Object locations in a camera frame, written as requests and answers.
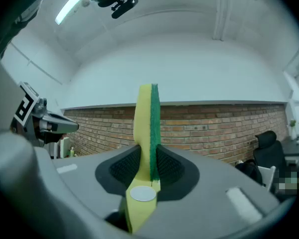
sponge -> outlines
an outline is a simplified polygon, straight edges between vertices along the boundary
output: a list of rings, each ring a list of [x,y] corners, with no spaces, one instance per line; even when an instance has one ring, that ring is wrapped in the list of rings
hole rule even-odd
[[[156,164],[156,148],[160,144],[160,104],[157,84],[140,86],[134,116],[134,140],[141,147],[139,170],[126,191],[129,231],[136,232],[151,213],[156,209],[156,197],[147,202],[140,202],[130,195],[137,186],[152,187],[160,191],[159,174]]]

ceiling light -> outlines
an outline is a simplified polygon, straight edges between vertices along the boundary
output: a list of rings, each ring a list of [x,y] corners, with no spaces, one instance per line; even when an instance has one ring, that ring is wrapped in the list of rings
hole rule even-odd
[[[79,2],[80,0],[69,0],[65,6],[61,9],[58,16],[55,18],[55,22],[59,25],[65,18],[65,16],[70,12],[70,10]]]

white ceiling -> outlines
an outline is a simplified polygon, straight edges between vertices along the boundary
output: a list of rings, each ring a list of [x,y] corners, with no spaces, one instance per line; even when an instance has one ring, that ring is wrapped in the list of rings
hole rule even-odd
[[[111,18],[109,7],[100,8],[92,2],[86,8],[77,5],[57,25],[54,20],[67,1],[43,0],[35,31],[43,36],[49,32],[79,63],[115,45],[151,34],[198,32],[211,38],[217,15],[217,0],[139,0],[135,8],[118,19]],[[220,31],[228,9],[228,0],[223,1]],[[232,1],[224,40],[236,40],[264,54],[265,49],[273,47],[276,33],[286,20],[283,6],[278,0]]]

brick wall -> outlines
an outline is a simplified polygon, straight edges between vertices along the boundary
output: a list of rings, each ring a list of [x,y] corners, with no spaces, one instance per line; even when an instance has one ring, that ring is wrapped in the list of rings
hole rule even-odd
[[[133,144],[135,107],[66,110],[80,128],[70,133],[78,155],[99,153]],[[252,158],[255,135],[273,130],[287,134],[284,105],[161,106],[162,144],[200,155],[235,161]]]

desk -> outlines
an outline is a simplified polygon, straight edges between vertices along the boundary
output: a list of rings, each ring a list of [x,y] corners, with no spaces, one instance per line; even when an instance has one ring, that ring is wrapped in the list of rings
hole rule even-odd
[[[299,160],[299,145],[296,140],[291,141],[290,137],[281,142],[286,160]]]

